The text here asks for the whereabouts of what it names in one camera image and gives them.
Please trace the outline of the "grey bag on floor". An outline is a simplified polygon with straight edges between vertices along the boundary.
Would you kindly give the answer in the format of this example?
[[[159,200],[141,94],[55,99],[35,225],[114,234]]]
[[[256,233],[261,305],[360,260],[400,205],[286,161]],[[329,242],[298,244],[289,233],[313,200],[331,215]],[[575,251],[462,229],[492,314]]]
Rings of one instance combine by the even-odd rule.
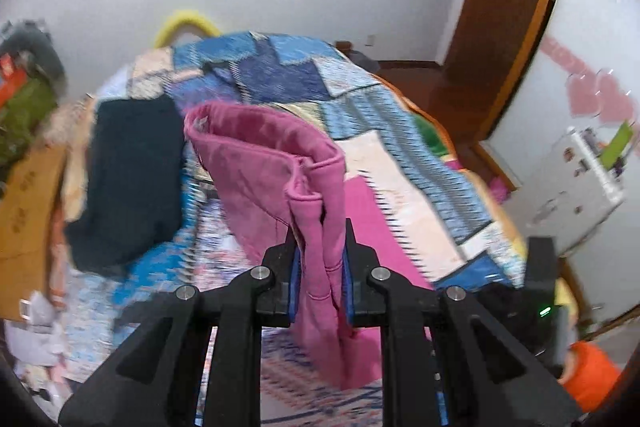
[[[381,65],[378,61],[373,60],[373,58],[368,57],[360,51],[349,50],[346,56],[349,58],[349,61],[371,74],[376,75],[381,70]]]

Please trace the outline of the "white cabinet with stickers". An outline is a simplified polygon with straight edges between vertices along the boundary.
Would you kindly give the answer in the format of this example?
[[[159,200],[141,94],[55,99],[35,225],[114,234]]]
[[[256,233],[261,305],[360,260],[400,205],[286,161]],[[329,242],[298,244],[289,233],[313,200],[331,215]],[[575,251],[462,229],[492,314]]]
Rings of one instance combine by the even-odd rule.
[[[567,256],[625,200],[622,182],[601,162],[592,129],[567,129],[503,208],[521,236],[549,236]]]

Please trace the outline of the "wooden bed post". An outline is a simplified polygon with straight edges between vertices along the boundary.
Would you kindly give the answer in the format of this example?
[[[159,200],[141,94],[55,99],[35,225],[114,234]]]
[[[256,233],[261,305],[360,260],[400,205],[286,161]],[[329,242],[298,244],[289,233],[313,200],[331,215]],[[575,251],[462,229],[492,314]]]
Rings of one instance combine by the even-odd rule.
[[[346,40],[340,40],[334,42],[335,49],[339,50],[346,56],[349,56],[352,53],[352,43]]]

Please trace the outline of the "grey neck pillow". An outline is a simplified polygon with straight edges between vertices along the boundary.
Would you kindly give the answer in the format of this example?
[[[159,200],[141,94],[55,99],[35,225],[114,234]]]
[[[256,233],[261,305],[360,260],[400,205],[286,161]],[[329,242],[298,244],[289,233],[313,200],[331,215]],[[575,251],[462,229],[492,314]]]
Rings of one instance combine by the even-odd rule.
[[[66,95],[65,68],[43,20],[8,20],[2,24],[1,54],[19,58],[27,72],[38,72],[46,78],[59,98]]]

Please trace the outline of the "orange box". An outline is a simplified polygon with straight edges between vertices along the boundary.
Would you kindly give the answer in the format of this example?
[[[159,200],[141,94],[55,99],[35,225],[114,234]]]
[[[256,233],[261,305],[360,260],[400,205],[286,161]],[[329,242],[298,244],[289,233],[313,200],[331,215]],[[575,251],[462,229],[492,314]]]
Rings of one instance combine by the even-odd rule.
[[[28,74],[23,64],[9,53],[0,57],[0,67],[0,106],[5,106],[25,86]]]

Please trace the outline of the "patchwork patterned bedspread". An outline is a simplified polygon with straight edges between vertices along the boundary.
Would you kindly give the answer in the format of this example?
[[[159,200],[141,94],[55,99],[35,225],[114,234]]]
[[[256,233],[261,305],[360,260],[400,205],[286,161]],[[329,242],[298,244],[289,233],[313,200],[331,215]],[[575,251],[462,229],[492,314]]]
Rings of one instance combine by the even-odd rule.
[[[262,340],[267,426],[377,426],[380,334],[345,324],[347,229],[416,285],[518,286],[525,247],[436,124],[329,44],[254,32],[145,53],[58,109],[53,221],[64,351],[83,383],[164,291],[208,291],[292,237],[295,323]]]

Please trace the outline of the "brown wooden door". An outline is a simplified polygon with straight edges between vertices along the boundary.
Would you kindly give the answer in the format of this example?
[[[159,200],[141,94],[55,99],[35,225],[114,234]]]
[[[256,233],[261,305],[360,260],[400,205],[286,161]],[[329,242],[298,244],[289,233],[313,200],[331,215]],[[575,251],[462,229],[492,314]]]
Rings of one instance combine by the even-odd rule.
[[[551,0],[464,0],[431,110],[454,141],[477,142],[506,106],[532,55]]]

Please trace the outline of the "yellow foam tube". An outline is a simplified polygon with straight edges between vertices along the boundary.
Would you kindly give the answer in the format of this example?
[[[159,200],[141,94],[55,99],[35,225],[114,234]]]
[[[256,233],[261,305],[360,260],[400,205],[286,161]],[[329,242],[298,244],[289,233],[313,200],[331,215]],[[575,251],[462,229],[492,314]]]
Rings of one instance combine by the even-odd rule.
[[[220,37],[221,30],[207,17],[194,10],[178,10],[173,12],[165,23],[160,26],[154,40],[153,48],[160,49],[170,46],[176,35],[182,34],[188,29],[194,30],[204,38]]]

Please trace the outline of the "orange object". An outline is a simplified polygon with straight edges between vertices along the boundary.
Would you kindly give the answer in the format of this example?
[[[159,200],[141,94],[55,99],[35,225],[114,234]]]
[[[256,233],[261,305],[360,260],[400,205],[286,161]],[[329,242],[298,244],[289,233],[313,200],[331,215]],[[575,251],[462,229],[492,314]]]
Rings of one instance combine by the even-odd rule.
[[[597,410],[613,389],[620,368],[594,343],[576,341],[570,346],[559,383],[584,413]]]

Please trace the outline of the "dark navy folded garment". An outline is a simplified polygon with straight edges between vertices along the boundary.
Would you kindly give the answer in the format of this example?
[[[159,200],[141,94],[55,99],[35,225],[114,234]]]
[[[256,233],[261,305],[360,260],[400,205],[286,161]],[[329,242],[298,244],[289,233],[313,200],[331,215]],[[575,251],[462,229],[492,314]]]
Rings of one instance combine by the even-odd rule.
[[[182,225],[183,120],[167,95],[100,104],[86,205],[65,227],[76,269],[121,277]]]

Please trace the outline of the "pink pants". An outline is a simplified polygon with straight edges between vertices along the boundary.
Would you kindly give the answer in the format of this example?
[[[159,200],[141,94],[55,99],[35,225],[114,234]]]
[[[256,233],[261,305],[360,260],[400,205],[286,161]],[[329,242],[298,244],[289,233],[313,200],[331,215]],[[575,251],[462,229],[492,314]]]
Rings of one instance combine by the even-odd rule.
[[[268,106],[210,102],[189,110],[184,132],[209,173],[227,227],[250,260],[292,231],[302,253],[294,336],[329,385],[354,389],[382,376],[375,329],[347,325],[341,300],[346,221],[384,267],[425,286],[363,179],[347,179],[343,151],[321,130]]]

